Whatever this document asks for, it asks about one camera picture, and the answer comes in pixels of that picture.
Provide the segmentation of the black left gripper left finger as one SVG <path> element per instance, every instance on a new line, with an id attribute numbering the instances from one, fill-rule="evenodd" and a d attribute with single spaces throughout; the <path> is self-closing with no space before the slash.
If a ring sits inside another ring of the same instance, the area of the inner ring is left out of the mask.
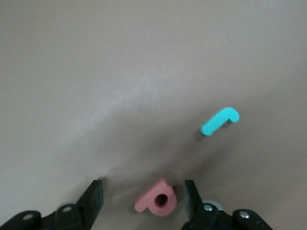
<path id="1" fill-rule="evenodd" d="M 45 217 L 36 210 L 18 213 L 0 230 L 91 230 L 103 203 L 103 181 L 94 180 L 75 204 L 64 204 Z"/>

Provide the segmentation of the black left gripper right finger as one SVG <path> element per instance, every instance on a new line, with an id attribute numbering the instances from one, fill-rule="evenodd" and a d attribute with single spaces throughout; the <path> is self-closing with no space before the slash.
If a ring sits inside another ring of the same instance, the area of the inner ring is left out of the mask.
<path id="1" fill-rule="evenodd" d="M 193 180 L 184 182 L 188 221 L 181 230 L 273 230 L 260 215 L 249 209 L 227 214 L 220 203 L 203 200 Z"/>

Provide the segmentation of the pink foam letter p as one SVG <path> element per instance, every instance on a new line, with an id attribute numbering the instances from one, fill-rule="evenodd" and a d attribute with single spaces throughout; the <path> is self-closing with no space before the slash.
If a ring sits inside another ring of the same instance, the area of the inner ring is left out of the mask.
<path id="1" fill-rule="evenodd" d="M 134 204 L 134 209 L 141 213 L 146 209 L 158 217 L 171 214 L 177 206 L 174 189 L 164 179 L 159 179 L 151 188 L 144 192 Z"/>

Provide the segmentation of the teal foam letter r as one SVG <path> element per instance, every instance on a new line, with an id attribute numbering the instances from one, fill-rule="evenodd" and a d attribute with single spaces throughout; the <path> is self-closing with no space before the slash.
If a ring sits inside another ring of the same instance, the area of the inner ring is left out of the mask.
<path id="1" fill-rule="evenodd" d="M 201 127 L 200 133 L 204 136 L 211 136 L 225 123 L 236 123 L 240 120 L 239 112 L 232 107 L 225 107 L 214 114 Z"/>

